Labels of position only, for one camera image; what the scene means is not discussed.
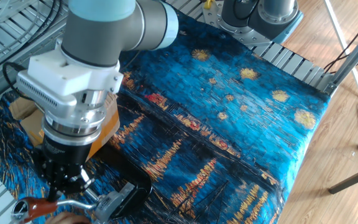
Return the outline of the person hand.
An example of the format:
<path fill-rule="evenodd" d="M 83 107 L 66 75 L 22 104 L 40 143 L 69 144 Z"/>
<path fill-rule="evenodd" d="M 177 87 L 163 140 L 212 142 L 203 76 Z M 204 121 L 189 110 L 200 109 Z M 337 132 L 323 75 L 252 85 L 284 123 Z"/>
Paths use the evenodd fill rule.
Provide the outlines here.
<path fill-rule="evenodd" d="M 83 215 L 62 212 L 54 217 L 48 218 L 45 224 L 91 224 L 91 222 Z"/>

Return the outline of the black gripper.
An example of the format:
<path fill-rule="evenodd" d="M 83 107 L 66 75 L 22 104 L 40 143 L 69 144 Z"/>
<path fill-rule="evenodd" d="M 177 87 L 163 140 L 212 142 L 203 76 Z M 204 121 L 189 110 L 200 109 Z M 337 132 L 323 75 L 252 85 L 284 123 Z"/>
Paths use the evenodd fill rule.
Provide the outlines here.
<path fill-rule="evenodd" d="M 65 166 L 63 164 L 84 164 L 91 149 L 91 144 L 83 146 L 69 146 L 44 137 L 42 150 L 47 158 L 51 160 L 43 161 L 42 176 L 49 185 L 47 200 L 57 201 L 65 193 L 80 193 L 85 191 L 94 183 L 94 177 L 88 174 L 84 165 L 76 168 L 77 174 L 65 176 Z"/>

